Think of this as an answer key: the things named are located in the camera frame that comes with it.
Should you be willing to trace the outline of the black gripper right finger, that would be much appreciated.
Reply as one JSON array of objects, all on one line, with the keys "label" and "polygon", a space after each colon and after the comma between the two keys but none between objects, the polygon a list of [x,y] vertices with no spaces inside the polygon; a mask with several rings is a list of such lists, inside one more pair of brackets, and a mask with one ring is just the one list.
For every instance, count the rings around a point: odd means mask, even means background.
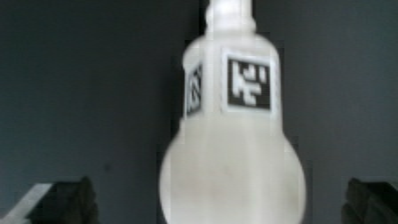
[{"label": "black gripper right finger", "polygon": [[398,224],[398,183],[350,179],[341,224]]}]

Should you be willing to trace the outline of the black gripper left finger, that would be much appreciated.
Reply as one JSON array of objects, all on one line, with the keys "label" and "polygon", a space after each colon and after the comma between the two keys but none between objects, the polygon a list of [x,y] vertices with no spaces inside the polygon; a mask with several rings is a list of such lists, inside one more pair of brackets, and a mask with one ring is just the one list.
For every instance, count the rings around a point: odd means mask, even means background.
[{"label": "black gripper left finger", "polygon": [[0,219],[0,224],[100,224],[89,177],[75,181],[38,183]]}]

